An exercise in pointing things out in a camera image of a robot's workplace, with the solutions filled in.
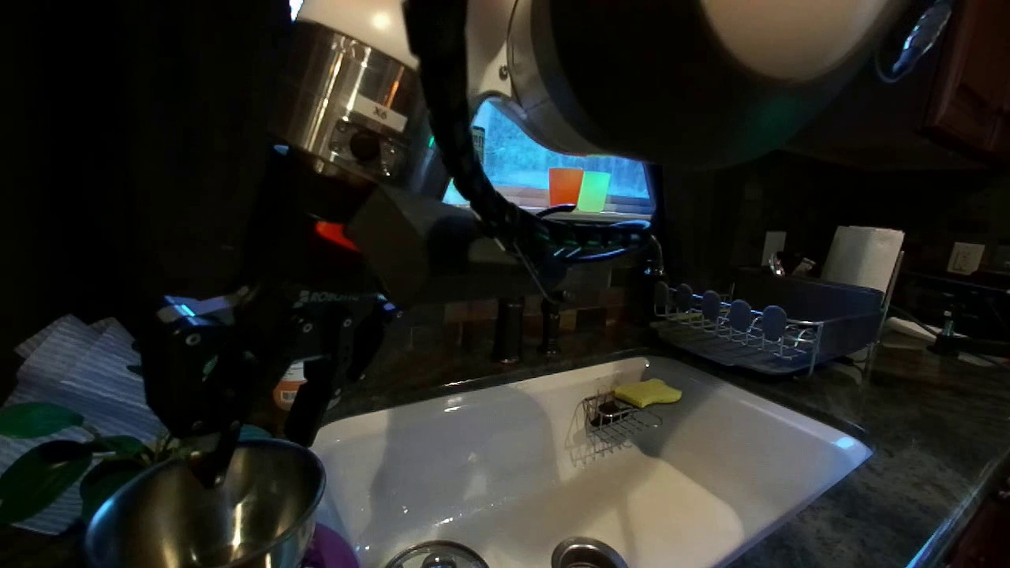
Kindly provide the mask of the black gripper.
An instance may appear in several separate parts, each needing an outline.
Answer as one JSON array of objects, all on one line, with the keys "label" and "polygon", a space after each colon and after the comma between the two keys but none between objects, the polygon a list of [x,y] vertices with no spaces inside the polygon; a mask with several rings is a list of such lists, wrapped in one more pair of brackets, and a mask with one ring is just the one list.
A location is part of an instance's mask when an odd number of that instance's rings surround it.
[{"label": "black gripper", "polygon": [[139,335],[144,402],[177,438],[206,438],[198,480],[224,484],[240,426],[279,383],[285,435],[308,446],[328,405],[352,385],[406,304],[380,276],[390,215],[422,202],[429,165],[397,182],[323,175],[286,146],[262,156],[243,267],[214,298],[166,295]]}]

